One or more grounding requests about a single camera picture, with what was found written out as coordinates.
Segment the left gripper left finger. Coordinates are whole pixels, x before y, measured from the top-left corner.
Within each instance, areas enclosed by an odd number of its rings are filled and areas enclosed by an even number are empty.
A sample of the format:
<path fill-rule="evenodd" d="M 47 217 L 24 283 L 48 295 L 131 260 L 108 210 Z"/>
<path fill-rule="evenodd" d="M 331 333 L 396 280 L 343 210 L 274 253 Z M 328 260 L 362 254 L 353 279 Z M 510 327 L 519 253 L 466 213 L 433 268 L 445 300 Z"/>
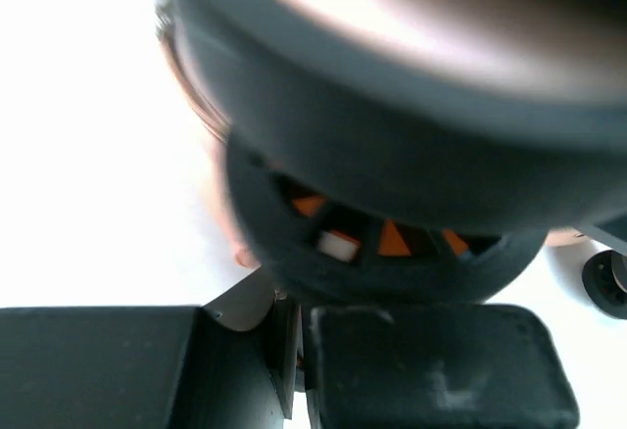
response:
<path fill-rule="evenodd" d="M 292 415 L 298 305 L 277 297 L 247 332 L 221 323 L 265 284 L 254 273 L 204 307 L 2 310 L 2 426 L 281 427 Z"/>

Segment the pink suitcase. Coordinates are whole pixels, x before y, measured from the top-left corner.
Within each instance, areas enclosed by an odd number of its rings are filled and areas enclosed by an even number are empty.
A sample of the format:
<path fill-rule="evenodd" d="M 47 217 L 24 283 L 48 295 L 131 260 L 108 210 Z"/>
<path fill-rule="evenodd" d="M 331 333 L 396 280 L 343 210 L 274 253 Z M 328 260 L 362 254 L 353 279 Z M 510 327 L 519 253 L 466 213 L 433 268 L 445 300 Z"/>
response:
<path fill-rule="evenodd" d="M 626 0 L 156 1 L 305 303 L 480 302 L 626 215 Z"/>

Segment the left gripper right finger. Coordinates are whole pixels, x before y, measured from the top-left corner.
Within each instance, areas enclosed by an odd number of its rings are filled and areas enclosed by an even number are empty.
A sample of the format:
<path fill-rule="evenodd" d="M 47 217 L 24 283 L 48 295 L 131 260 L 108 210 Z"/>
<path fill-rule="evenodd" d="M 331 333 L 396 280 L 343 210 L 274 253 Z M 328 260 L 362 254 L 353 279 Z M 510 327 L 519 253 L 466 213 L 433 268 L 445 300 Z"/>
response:
<path fill-rule="evenodd" d="M 552 336 L 507 305 L 318 307 L 314 381 L 326 428 L 575 428 Z"/>

